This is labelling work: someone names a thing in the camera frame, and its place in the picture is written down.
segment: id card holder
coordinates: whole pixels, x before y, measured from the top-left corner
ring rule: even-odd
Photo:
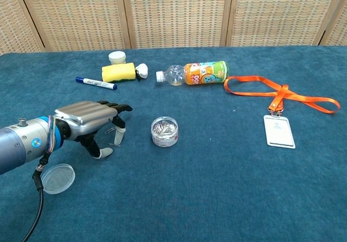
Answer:
[[[295,149],[295,143],[288,118],[264,116],[266,141],[270,146]]]

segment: plastic bottle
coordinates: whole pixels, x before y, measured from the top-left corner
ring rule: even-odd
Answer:
[[[189,63],[184,67],[173,65],[167,71],[157,71],[157,82],[167,81],[170,85],[179,86],[222,83],[229,73],[228,64],[225,61]]]

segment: blue carpet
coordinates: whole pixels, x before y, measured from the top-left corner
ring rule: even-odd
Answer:
[[[72,186],[44,195],[31,241],[347,241],[347,47],[168,48],[126,50],[149,77],[116,91],[75,82],[101,80],[110,51],[0,56],[0,128],[52,114],[82,100],[129,104],[121,147],[95,160],[64,142],[46,169],[70,164]],[[156,83],[170,65],[224,60],[230,75],[260,75],[298,94],[338,100],[324,114],[285,100],[296,149],[266,144],[263,116],[272,98],[241,97],[222,84]],[[261,83],[235,91],[268,91]],[[159,116],[179,125],[170,148],[155,146]],[[114,136],[96,136],[107,147]],[[34,160],[0,176],[0,241],[20,241],[34,220]]]

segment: bottle cap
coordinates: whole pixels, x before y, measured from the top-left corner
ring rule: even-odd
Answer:
[[[164,73],[163,71],[157,71],[157,82],[164,82]]]
[[[113,65],[125,63],[125,53],[123,51],[111,52],[108,55],[108,59]]]
[[[141,78],[147,78],[148,76],[148,67],[146,64],[142,63],[140,65],[138,65],[135,70],[137,70],[139,72],[139,76]]]

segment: cartoon label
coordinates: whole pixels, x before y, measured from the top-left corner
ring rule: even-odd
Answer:
[[[227,78],[227,65],[224,61],[190,63],[184,69],[188,85],[224,82]]]

